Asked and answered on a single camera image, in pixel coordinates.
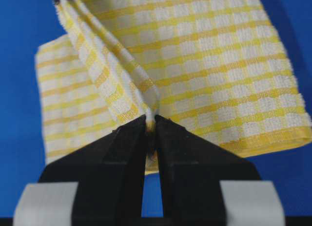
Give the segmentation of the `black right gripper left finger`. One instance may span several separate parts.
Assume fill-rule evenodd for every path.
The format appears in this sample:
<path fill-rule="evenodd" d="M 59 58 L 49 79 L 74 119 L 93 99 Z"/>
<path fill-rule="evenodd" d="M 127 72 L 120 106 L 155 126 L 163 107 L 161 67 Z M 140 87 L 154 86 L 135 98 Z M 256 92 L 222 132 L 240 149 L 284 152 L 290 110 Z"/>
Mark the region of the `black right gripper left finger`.
<path fill-rule="evenodd" d="M 16 226 L 126 226 L 141 217 L 145 117 L 45 167 L 15 209 Z"/>

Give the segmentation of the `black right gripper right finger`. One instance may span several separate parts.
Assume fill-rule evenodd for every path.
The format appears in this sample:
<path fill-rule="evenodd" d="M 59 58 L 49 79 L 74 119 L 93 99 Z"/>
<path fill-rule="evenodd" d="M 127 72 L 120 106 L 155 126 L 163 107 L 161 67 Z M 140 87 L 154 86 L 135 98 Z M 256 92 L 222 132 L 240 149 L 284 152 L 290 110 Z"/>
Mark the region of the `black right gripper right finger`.
<path fill-rule="evenodd" d="M 175 226 L 282 226 L 284 210 L 254 164 L 157 115 L 163 215 Z"/>

